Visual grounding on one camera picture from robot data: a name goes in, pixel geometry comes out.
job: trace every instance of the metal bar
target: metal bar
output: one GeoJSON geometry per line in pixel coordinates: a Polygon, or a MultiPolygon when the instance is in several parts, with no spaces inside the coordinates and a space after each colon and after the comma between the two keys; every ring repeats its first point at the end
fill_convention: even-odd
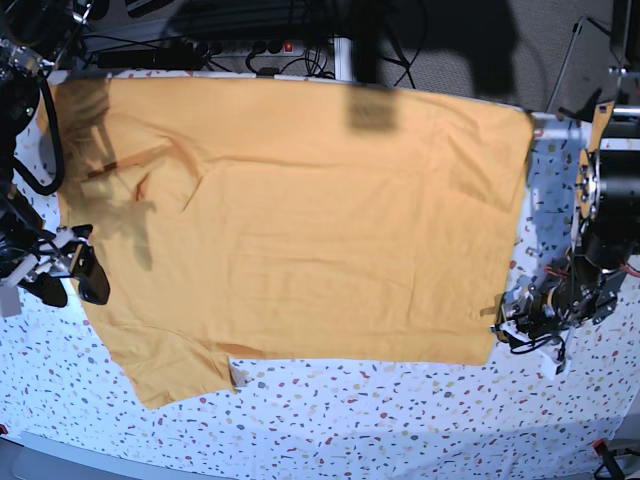
{"type": "Polygon", "coordinates": [[[350,39],[335,37],[333,39],[335,51],[335,73],[336,80],[342,82],[353,82],[353,69],[351,68],[351,49],[353,44],[350,39]]]}
{"type": "Polygon", "coordinates": [[[629,71],[626,68],[609,67],[609,74],[618,75],[621,78],[640,78],[640,72],[629,71]]]}
{"type": "Polygon", "coordinates": [[[640,117],[640,106],[620,105],[613,107],[613,115],[617,117],[640,117]]]}
{"type": "Polygon", "coordinates": [[[562,61],[562,67],[560,67],[560,73],[558,74],[558,78],[556,79],[556,84],[553,86],[553,91],[551,92],[551,97],[549,97],[549,102],[547,103],[547,108],[545,112],[551,111],[551,106],[553,102],[555,102],[556,97],[558,96],[558,92],[560,91],[560,84],[562,83],[562,79],[564,78],[564,74],[567,71],[567,67],[569,66],[569,58],[571,58],[571,54],[573,53],[573,49],[576,45],[576,40],[578,39],[578,35],[582,31],[582,24],[588,17],[582,16],[578,23],[573,25],[573,35],[571,35],[571,42],[569,42],[569,48],[567,48],[567,53],[564,55],[564,60],[562,61]]]}

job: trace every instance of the power strip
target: power strip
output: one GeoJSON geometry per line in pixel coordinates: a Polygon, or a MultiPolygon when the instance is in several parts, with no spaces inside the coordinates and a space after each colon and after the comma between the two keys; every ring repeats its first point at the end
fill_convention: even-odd
{"type": "MultiPolygon", "coordinates": [[[[253,51],[255,43],[259,40],[220,40],[209,43],[209,53],[211,58],[225,57],[246,57],[253,51]]],[[[257,57],[300,57],[304,55],[304,42],[301,40],[263,40],[267,45],[264,53],[256,55],[257,57]]]]}

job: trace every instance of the terrazzo-patterned tablecloth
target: terrazzo-patterned tablecloth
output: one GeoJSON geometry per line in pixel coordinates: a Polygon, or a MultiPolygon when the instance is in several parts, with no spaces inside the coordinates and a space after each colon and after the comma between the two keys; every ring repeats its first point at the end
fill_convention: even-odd
{"type": "MultiPolygon", "coordinates": [[[[569,244],[576,160],[588,136],[588,125],[538,118],[509,287],[535,281],[569,244]]],[[[33,129],[20,139],[18,155],[36,173],[37,152],[48,148],[42,141],[33,129]]],[[[34,202],[55,225],[55,199],[34,202]]],[[[639,285],[627,279],[615,314],[577,332],[571,371],[554,381],[540,374],[537,355],[511,356],[502,344],[484,367],[235,360],[247,381],[238,395],[218,392],[153,411],[137,401],[75,297],[54,309],[21,295],[23,313],[0,321],[0,423],[12,436],[28,431],[232,478],[592,471],[599,461],[591,442],[613,435],[640,384],[639,285]]]]}

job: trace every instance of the speckled surface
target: speckled surface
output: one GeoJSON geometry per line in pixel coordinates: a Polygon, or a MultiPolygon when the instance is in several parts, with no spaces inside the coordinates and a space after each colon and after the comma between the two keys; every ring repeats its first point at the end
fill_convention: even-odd
{"type": "MultiPolygon", "coordinates": [[[[509,287],[530,282],[568,246],[576,159],[589,135],[569,120],[540,117],[537,126],[509,287]]],[[[27,152],[37,151],[38,131],[20,140],[21,158],[33,162],[27,152]]],[[[34,203],[52,224],[55,204],[34,203]]],[[[22,315],[0,320],[0,422],[12,435],[233,478],[592,471],[599,462],[590,444],[613,435],[640,385],[639,285],[627,279],[615,314],[577,332],[571,371],[554,381],[540,374],[537,356],[514,357],[504,345],[484,367],[245,359],[232,363],[247,380],[238,395],[153,411],[137,401],[75,297],[59,310],[22,295],[22,315]]]]}

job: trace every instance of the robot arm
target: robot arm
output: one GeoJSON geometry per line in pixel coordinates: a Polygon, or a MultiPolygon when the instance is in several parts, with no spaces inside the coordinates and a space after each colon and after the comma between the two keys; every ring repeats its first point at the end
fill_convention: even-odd
{"type": "Polygon", "coordinates": [[[90,5],[82,15],[60,0],[20,0],[12,7],[0,10],[0,286],[19,286],[47,305],[63,307],[67,295],[60,278],[70,277],[78,280],[85,301],[103,305],[110,288],[88,242],[91,225],[44,230],[42,218],[13,183],[17,172],[40,195],[51,195],[62,184],[62,143],[45,72],[56,67],[85,23],[90,5]],[[16,136],[35,114],[40,93],[56,164],[47,185],[14,157],[16,136]]]}
{"type": "Polygon", "coordinates": [[[552,374],[566,368],[574,329],[604,321],[626,276],[640,276],[628,263],[640,253],[640,108],[600,106],[599,122],[600,148],[580,155],[571,247],[538,287],[503,298],[493,327],[512,353],[549,356],[552,374]]]}

